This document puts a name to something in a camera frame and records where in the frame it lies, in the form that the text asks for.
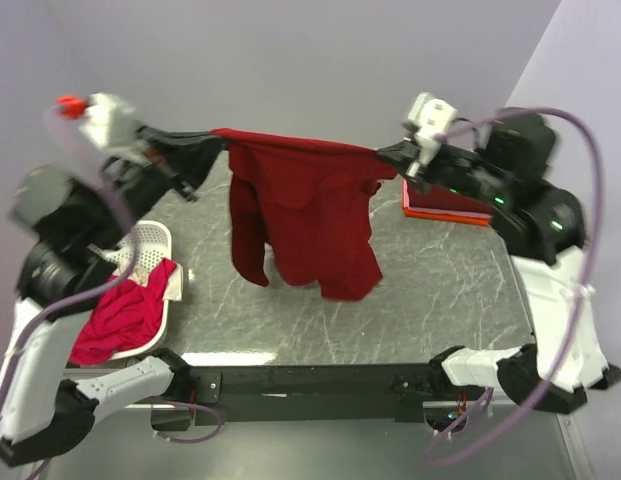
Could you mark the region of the red t-shirt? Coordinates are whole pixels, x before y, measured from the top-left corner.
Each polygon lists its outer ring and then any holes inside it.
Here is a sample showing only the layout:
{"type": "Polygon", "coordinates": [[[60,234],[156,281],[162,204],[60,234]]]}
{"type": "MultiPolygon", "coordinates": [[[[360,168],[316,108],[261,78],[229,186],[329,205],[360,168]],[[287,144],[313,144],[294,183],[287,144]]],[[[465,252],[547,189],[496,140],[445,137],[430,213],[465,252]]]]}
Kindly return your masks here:
{"type": "Polygon", "coordinates": [[[316,283],[326,299],[360,301],[381,281],[370,245],[372,197],[395,171],[374,150],[325,140],[219,128],[232,173],[231,258],[266,287],[265,250],[281,278],[316,283]]]}

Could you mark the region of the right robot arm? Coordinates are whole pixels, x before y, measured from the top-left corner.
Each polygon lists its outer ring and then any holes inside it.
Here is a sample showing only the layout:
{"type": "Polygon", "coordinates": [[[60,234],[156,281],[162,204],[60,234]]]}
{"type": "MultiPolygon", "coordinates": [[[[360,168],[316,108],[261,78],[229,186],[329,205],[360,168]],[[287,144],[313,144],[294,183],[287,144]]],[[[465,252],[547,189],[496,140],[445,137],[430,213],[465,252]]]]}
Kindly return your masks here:
{"type": "Polygon", "coordinates": [[[603,354],[594,325],[592,269],[595,227],[580,201],[546,179],[557,136],[546,111],[510,107],[488,122],[484,145],[450,144],[457,111],[439,99],[413,106],[405,138],[378,151],[419,190],[437,186],[492,210],[490,226],[503,240],[523,300],[531,343],[506,350],[456,346],[430,360],[429,387],[450,399],[463,387],[498,388],[516,404],[569,414],[587,391],[605,390],[621,369],[603,354]]]}

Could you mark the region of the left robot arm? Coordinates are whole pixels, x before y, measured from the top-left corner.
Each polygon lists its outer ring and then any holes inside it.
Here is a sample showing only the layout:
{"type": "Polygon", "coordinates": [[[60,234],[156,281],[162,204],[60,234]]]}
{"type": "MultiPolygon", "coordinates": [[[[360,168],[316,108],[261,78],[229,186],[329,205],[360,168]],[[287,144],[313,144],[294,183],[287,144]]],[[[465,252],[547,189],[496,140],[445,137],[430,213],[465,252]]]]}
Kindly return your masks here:
{"type": "Polygon", "coordinates": [[[99,145],[75,126],[51,137],[79,166],[45,165],[23,180],[12,220],[37,237],[16,285],[14,324],[0,373],[0,460],[9,467],[46,462],[81,443],[101,420],[156,398],[190,404],[190,365],[168,349],[89,380],[64,372],[98,302],[122,284],[106,252],[122,243],[141,252],[135,224],[169,191],[187,201],[207,179],[224,140],[209,132],[169,133],[134,126],[99,145]]]}

